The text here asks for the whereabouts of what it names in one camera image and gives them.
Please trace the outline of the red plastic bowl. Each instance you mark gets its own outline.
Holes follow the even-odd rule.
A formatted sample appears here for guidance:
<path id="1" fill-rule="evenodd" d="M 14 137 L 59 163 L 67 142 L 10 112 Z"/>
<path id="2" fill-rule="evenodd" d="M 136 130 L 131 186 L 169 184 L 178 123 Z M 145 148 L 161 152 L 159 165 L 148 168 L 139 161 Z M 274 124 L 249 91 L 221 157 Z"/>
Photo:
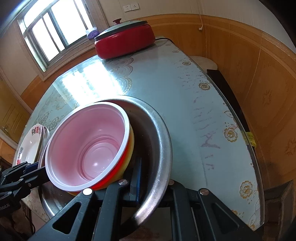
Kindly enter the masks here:
<path id="1" fill-rule="evenodd" d="M 111 102 L 79 107 L 51 136 L 45 154 L 49 180 L 69 193 L 99 190 L 123 177 L 134 146 L 126 111 Z"/>

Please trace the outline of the window with frame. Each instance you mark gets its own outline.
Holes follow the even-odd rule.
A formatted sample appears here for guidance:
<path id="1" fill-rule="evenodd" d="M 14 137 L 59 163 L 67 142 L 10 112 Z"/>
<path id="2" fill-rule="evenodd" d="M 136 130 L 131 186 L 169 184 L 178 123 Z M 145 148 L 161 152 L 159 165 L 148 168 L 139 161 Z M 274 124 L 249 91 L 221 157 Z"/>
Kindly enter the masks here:
<path id="1" fill-rule="evenodd" d="M 109 24 L 99 1 L 29 1 L 16 17 L 25 54 L 41 80 L 94 48 Z"/>

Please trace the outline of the yellow bowl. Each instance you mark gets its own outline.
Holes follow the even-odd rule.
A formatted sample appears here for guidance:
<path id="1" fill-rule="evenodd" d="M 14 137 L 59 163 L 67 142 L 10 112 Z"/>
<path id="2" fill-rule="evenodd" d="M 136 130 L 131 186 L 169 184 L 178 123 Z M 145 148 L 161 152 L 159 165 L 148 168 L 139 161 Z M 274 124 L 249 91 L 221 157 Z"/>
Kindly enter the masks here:
<path id="1" fill-rule="evenodd" d="M 129 139 L 121 158 L 113 169 L 106 175 L 103 171 L 112 163 L 120 149 L 120 140 L 107 133 L 96 135 L 83 148 L 78 156 L 78 173 L 87 180 L 87 184 L 97 177 L 101 179 L 91 189 L 94 191 L 104 189 L 109 184 L 123 177 L 133 153 L 134 133 L 129 128 Z"/>

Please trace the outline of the purple cloth on sill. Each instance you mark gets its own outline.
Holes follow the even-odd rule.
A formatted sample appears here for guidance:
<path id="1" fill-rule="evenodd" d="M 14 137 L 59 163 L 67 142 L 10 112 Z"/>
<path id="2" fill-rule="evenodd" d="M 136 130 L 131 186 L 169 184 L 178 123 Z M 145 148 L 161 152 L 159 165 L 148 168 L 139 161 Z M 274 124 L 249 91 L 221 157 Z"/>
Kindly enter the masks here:
<path id="1" fill-rule="evenodd" d="M 96 36 L 99 35 L 99 30 L 97 28 L 89 28 L 86 30 L 86 36 L 89 40 L 94 39 Z"/>

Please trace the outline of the white plate red characters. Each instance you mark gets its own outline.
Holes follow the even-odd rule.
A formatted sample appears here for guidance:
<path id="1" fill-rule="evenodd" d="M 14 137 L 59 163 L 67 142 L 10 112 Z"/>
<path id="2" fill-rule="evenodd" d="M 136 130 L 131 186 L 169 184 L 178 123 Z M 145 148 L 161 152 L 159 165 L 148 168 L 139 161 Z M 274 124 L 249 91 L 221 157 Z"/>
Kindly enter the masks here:
<path id="1" fill-rule="evenodd" d="M 16 156 L 16 164 L 27 162 L 32 164 L 37 161 L 44 137 L 44 128 L 36 124 L 28 131 L 21 143 Z"/>

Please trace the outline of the white wall socket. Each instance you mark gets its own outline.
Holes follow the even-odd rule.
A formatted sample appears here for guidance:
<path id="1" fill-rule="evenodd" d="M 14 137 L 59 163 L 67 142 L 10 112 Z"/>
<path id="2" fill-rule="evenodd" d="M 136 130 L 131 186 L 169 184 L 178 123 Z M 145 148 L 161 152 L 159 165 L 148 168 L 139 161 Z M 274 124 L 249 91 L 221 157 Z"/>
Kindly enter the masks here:
<path id="1" fill-rule="evenodd" d="M 129 11 L 139 10 L 140 7 L 139 7 L 138 3 L 131 3 L 131 4 L 127 4 L 127 5 L 122 6 L 122 9 L 126 13 L 126 12 L 129 12 Z"/>

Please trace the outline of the large purple floral plate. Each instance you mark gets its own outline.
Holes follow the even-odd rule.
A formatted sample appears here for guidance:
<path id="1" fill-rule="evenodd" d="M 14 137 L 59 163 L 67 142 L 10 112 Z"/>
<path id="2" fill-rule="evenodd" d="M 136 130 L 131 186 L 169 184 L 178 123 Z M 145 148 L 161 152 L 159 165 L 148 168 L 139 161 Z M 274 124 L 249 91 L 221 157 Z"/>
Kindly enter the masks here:
<path id="1" fill-rule="evenodd" d="M 41 149 L 39 152 L 39 157 L 38 157 L 38 162 L 40 163 L 43 159 L 43 155 L 46 151 L 46 146 L 48 144 L 49 138 L 50 138 L 50 132 L 49 129 L 46 126 L 42 126 L 43 127 L 43 137 L 42 137 L 42 142 L 41 142 Z"/>

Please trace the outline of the wooden door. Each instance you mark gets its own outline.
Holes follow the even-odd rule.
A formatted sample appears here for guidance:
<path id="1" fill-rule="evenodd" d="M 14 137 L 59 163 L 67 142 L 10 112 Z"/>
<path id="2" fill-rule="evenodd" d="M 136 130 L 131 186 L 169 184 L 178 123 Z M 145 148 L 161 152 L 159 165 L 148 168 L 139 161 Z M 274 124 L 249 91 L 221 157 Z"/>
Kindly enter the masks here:
<path id="1" fill-rule="evenodd" d="M 18 143 L 30 114 L 15 98 L 2 79 L 0 88 L 1 130 L 14 142 Z"/>

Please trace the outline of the stainless steel bowl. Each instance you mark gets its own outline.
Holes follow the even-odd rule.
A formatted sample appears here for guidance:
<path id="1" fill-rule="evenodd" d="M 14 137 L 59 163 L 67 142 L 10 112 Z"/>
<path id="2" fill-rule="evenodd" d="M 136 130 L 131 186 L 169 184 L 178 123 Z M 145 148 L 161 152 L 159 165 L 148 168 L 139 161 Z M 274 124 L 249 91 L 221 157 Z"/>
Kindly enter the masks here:
<path id="1" fill-rule="evenodd" d="M 144 198 L 128 221 L 140 226 L 156 210 L 168 186 L 173 157 L 170 134 L 158 112 L 140 99 L 119 96 L 99 102 L 111 102 L 122 107 L 133 129 L 132 156 L 137 155 L 143 161 Z"/>

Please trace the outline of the red electric cooking pot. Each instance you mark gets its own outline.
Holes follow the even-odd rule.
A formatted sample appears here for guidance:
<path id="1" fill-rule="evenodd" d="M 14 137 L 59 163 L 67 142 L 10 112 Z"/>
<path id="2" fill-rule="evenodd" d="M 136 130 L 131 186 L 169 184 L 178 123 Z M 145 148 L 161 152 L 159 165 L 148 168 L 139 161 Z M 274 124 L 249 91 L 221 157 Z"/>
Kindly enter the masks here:
<path id="1" fill-rule="evenodd" d="M 144 49 L 154 44 L 156 37 L 147 21 L 113 21 L 115 25 L 107 28 L 94 38 L 95 50 L 103 60 L 120 57 Z"/>

